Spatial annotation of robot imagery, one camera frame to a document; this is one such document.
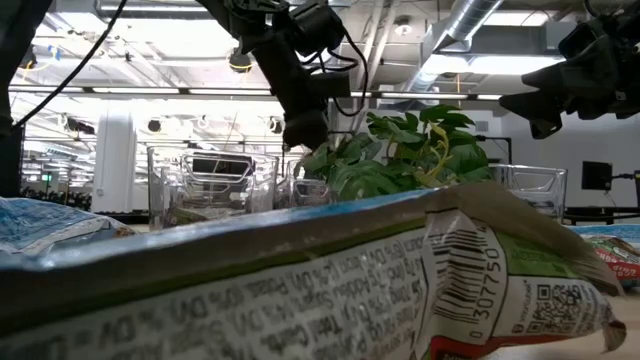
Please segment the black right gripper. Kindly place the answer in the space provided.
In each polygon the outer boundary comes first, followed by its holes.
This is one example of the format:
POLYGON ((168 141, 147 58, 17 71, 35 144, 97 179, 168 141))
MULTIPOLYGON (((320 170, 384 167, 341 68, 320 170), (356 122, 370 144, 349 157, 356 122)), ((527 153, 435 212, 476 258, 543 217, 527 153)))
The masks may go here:
POLYGON ((610 35, 599 36, 577 55, 524 74, 521 80, 538 91, 504 95, 498 102, 529 122, 533 139, 548 138, 562 128, 561 108, 548 94, 564 94, 564 111, 580 119, 608 113, 627 119, 639 113, 639 54, 610 35))

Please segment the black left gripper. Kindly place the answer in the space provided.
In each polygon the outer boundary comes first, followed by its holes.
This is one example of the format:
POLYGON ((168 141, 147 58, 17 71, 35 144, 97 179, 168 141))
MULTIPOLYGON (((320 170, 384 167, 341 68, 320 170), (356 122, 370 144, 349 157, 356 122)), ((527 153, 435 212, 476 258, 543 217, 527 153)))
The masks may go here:
POLYGON ((328 99, 351 95, 349 73, 310 74, 283 34, 260 38, 252 54, 284 110, 284 144, 316 150, 328 139, 328 99))

